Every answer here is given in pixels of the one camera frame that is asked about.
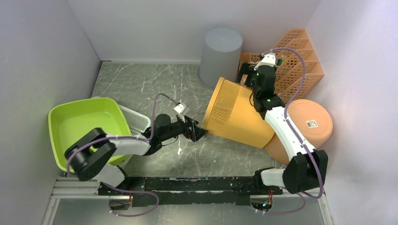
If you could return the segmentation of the grey plastic bin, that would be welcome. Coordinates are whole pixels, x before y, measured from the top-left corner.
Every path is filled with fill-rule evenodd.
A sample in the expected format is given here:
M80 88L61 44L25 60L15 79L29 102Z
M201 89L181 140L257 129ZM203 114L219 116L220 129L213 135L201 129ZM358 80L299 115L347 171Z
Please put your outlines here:
M198 69L199 80L214 89L219 78L235 81L243 44L241 34L230 28L213 28L207 32Z

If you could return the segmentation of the yellow mesh waste bin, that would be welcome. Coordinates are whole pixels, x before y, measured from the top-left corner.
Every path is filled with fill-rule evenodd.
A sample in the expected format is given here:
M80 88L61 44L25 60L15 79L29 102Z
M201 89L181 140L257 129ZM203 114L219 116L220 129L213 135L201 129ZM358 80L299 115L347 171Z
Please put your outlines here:
M221 77L202 122L210 134L264 148L274 130L249 102L251 90Z

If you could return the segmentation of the orange plastic bucket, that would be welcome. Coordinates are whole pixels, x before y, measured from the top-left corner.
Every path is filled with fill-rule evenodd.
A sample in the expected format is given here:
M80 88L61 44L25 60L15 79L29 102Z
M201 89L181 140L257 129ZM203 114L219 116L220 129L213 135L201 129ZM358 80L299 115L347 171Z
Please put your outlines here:
M288 106L288 114L302 135L316 149L319 149L332 134L333 122L330 114L314 101L294 100ZM276 160L289 163L288 154L277 135L273 135L265 148Z

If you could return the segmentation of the green plastic basin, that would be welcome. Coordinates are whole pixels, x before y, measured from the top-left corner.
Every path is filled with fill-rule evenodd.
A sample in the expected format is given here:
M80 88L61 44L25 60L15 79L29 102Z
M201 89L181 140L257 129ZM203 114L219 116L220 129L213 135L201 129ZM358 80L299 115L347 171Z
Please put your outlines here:
M55 161L66 171L66 150L94 128L107 134L131 135L116 101L94 97L58 105L48 113L48 127Z

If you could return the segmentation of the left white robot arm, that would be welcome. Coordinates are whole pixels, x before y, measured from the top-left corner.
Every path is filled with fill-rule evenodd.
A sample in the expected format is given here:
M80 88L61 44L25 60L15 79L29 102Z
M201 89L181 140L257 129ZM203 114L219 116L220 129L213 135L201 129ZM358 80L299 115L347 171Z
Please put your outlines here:
M118 195L129 191L130 182L125 172L109 160L114 156L149 156L163 147L163 142L183 135L192 142L198 141L208 131L198 126L198 121L188 116L177 116L175 122L167 114L159 114L143 133L134 136L117 136L92 129L65 152L67 168L72 168L80 181L98 180L111 186Z

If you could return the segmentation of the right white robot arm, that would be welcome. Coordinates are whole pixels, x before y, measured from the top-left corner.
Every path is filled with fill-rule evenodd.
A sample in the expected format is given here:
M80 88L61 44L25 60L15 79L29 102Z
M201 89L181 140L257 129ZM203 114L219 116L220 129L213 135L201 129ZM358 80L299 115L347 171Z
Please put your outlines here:
M274 130L290 160L285 169L256 171L253 188L258 194L265 194L271 186L276 186L291 194L306 195L318 188L317 197L320 197L324 192L328 155L324 150L317 150L288 115L286 105L275 94L275 72L273 65L243 62L237 75L237 78L247 76L245 85L252 90L250 104Z

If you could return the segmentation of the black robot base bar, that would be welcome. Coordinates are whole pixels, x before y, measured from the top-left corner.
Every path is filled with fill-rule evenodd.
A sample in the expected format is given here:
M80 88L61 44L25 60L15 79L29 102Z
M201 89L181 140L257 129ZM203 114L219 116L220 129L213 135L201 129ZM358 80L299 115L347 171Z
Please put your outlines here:
M281 195L282 189L265 186L254 176L235 177L128 177L117 190L101 183L100 196L121 200L131 207L150 205L251 205L251 197Z

